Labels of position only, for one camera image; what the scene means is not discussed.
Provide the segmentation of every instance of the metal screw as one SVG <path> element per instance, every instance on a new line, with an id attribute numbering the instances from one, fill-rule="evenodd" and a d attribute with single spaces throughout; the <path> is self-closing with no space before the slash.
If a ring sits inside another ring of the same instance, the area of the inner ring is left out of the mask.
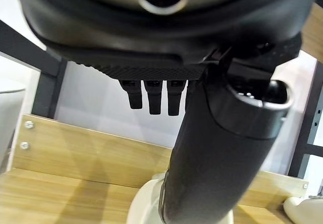
<path id="1" fill-rule="evenodd" d="M 20 148 L 24 149 L 24 150 L 28 149 L 29 148 L 29 143 L 28 142 L 20 143 Z"/>
<path id="2" fill-rule="evenodd" d="M 32 129 L 32 128 L 34 128 L 34 123 L 32 121 L 26 121 L 24 126 L 27 129 Z"/>

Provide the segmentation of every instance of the light wooden board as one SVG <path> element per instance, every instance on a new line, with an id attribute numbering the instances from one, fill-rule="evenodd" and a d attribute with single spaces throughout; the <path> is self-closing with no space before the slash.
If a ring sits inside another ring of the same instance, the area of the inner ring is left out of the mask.
<path id="1" fill-rule="evenodd" d="M 292 196 L 305 196 L 307 181 L 260 171 L 239 201 L 241 205 L 282 209 L 282 203 Z"/>
<path id="2" fill-rule="evenodd" d="M 323 63 L 323 9 L 313 4 L 311 14 L 303 30 L 302 50 Z"/>
<path id="3" fill-rule="evenodd" d="M 35 127 L 26 129 L 25 121 Z M 22 150 L 21 142 L 30 148 Z M 168 168 L 171 149 L 35 116 L 24 116 L 13 167 L 140 188 Z"/>
<path id="4" fill-rule="evenodd" d="M 0 224 L 125 224 L 137 191 L 13 169 L 0 176 Z"/>
<path id="5" fill-rule="evenodd" d="M 233 213 L 234 224 L 293 224 L 282 210 L 238 205 Z"/>

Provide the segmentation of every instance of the white object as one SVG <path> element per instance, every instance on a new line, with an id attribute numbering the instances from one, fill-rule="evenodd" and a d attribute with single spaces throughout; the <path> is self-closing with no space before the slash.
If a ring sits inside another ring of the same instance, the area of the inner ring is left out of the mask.
<path id="1" fill-rule="evenodd" d="M 24 95 L 23 84 L 0 79 L 0 165 L 13 136 Z"/>
<path id="2" fill-rule="evenodd" d="M 284 211 L 295 224 L 323 223 L 323 200 L 290 197 L 284 203 Z"/>
<path id="3" fill-rule="evenodd" d="M 133 199 L 127 218 L 127 224 L 163 224 L 159 213 L 159 194 L 164 179 L 148 181 L 136 194 Z M 233 224 L 233 211 L 231 210 L 220 222 L 214 224 Z"/>

